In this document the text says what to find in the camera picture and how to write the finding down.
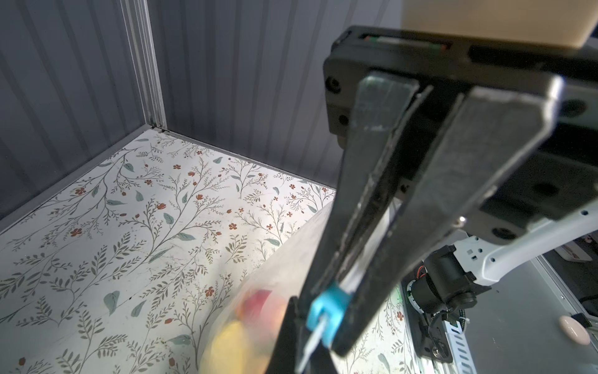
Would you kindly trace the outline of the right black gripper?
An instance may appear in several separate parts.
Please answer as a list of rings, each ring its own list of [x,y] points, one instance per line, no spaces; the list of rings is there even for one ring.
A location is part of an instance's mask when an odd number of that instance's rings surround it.
[[[336,332],[331,349],[340,356],[392,289],[510,175],[469,216],[468,232],[522,234],[538,218],[561,219],[597,197],[595,48],[351,26],[323,65],[330,132],[341,146],[358,83],[373,72],[414,79],[432,92],[398,148],[393,186],[407,198]],[[533,95],[546,93],[556,76],[561,97]]]

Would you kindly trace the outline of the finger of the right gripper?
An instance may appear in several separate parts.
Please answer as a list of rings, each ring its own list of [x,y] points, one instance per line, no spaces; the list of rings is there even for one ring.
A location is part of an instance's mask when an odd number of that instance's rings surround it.
[[[393,156],[411,116],[416,79],[373,71],[355,88],[336,198],[298,303],[308,327],[339,327],[372,266],[366,244],[398,185]]]

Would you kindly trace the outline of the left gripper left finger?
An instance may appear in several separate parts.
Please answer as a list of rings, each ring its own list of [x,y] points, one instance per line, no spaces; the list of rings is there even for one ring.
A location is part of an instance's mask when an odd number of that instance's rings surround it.
[[[297,356],[297,301],[291,297],[265,374],[292,374]]]

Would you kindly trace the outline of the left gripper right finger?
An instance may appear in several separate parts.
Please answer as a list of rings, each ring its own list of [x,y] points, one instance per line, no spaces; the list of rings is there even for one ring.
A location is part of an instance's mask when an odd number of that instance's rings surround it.
[[[330,351],[320,342],[313,350],[304,354],[306,359],[305,374],[338,374]]]

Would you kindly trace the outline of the clear zip top bag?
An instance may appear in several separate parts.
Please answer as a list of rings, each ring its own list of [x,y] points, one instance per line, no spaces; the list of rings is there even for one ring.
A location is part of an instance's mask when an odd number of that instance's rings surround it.
[[[255,350],[250,373],[266,372],[287,304],[291,297],[299,294],[305,282],[331,208],[327,204],[306,221],[260,268],[241,283],[236,295],[210,328],[202,358],[206,348],[225,324],[240,321],[235,309],[241,303],[244,293],[255,289],[271,290],[272,294],[259,318],[249,323],[242,322]],[[409,373],[414,369],[414,359],[408,340],[404,303],[399,291],[395,289],[356,345],[350,349],[350,353],[345,357],[330,355],[338,373]]]

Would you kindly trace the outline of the yellow lemon toy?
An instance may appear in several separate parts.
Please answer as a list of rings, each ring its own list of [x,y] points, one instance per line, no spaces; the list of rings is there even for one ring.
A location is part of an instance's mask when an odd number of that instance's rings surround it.
[[[242,322],[224,325],[206,348],[201,373],[250,373],[255,350]]]

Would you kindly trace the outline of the red strawberry toy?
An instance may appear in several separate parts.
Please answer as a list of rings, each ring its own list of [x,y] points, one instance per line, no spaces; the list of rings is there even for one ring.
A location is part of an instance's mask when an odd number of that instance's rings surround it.
[[[244,323],[257,320],[272,291],[255,289],[247,291],[241,298],[241,303],[235,309],[236,317]]]

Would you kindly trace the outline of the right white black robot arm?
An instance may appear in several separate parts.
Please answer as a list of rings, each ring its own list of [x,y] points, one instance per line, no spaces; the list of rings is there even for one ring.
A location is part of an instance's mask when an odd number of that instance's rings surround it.
[[[596,48],[351,26],[323,78],[344,155],[296,310],[336,354],[419,266],[451,312],[596,230]]]

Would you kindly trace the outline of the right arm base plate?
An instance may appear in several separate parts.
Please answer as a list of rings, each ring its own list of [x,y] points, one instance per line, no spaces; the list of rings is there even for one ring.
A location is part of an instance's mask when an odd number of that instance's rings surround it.
[[[410,311],[409,326],[414,352],[418,357],[440,363],[453,363],[444,325],[446,317],[446,311],[434,315]]]

